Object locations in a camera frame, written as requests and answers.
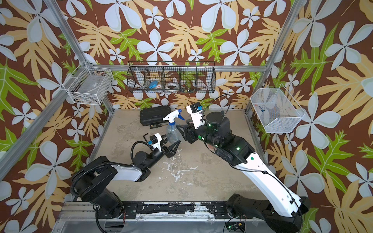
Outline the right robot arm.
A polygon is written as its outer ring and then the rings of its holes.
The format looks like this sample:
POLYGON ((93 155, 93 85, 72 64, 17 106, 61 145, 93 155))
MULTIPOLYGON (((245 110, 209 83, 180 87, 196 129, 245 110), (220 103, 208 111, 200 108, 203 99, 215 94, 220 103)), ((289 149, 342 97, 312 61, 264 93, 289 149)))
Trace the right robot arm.
POLYGON ((225 111, 205 114, 197 102, 186 107, 191 121, 177 126, 184 140, 197 140, 213 148, 213 153, 231 168, 241 171, 264 194, 265 200, 232 195, 225 203, 231 219, 245 216, 259 218, 276 233, 298 233, 303 225, 302 216, 309 211, 309 199, 300 197, 287 188, 265 165, 250 143, 232 133, 225 111))

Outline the black yellow screwdriver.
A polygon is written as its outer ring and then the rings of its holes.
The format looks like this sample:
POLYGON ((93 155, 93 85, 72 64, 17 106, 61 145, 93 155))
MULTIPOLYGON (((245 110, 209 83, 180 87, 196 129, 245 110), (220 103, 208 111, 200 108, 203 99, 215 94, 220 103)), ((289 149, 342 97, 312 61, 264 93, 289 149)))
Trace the black yellow screwdriver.
POLYGON ((163 126, 167 126, 168 124, 163 122, 163 123, 157 123, 157 124, 151 124, 150 125, 150 129, 156 129, 156 128, 160 128, 160 127, 163 127, 163 126))

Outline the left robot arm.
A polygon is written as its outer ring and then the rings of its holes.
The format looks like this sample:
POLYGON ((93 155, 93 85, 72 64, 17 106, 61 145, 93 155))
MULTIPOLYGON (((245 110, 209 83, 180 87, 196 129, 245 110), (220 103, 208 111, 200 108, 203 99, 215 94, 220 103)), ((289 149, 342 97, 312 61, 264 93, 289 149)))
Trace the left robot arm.
POLYGON ((152 168, 164 156, 176 155, 180 140, 166 146, 168 140, 159 134, 150 137, 149 141, 136 141, 130 150, 131 164, 112 162, 100 156, 89 163, 72 177, 70 192, 84 202, 89 202, 105 210, 112 218, 124 213, 120 198, 107 189, 114 180, 142 182, 151 174, 152 168))

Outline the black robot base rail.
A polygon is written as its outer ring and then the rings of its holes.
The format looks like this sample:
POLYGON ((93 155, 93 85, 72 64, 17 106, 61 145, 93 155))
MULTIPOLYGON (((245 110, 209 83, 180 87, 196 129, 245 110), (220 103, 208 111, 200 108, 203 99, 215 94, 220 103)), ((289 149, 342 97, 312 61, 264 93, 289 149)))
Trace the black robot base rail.
POLYGON ((187 216, 205 215, 214 219, 230 219, 226 202, 123 202, 114 215, 104 208, 96 208, 98 219, 139 219, 141 216, 161 215, 187 216))

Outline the blue tape roll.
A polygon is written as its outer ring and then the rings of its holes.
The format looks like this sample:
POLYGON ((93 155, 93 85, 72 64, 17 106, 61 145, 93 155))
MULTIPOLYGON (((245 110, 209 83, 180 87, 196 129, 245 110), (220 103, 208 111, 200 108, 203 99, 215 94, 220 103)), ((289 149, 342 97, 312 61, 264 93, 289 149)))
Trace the blue tape roll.
POLYGON ((150 83, 149 85, 149 89, 155 89, 157 88, 157 85, 158 85, 158 81, 157 80, 154 80, 150 83))

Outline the white tape roll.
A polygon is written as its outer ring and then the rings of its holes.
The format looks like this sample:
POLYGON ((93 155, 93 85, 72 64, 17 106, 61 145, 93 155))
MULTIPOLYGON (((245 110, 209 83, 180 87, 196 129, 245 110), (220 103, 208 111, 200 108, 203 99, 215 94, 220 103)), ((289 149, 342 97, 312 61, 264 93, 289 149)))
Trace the white tape roll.
POLYGON ((179 85, 177 83, 167 83, 165 89, 177 90, 179 89, 179 85))

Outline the white mesh wall basket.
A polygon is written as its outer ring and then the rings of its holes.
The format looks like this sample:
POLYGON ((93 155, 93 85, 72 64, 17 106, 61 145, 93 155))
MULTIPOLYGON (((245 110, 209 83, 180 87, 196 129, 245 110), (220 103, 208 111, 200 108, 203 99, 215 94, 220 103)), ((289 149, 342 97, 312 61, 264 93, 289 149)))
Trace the white mesh wall basket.
POLYGON ((293 132, 306 114, 291 92, 283 85, 260 88, 250 97, 250 100, 268 134, 293 132))

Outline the clear blue spray bottle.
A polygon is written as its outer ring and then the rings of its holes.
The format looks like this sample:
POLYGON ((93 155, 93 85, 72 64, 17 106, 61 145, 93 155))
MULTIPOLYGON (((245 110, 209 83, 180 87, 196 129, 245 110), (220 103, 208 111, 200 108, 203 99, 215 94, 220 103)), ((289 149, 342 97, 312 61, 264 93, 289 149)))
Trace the clear blue spray bottle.
POLYGON ((170 123, 167 128, 166 128, 166 135, 168 141, 173 144, 179 140, 182 140, 182 136, 180 132, 178 131, 176 124, 173 122, 172 124, 170 123))

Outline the black plastic tool case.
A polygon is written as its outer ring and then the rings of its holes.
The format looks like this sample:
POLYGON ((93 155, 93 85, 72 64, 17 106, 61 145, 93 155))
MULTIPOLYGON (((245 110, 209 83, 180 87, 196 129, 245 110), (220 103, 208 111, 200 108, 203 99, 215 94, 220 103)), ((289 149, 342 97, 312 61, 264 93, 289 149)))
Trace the black plastic tool case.
POLYGON ((140 111, 139 120, 143 126, 160 124, 166 122, 163 118, 165 118, 169 113, 171 113, 171 108, 169 106, 147 108, 140 111))

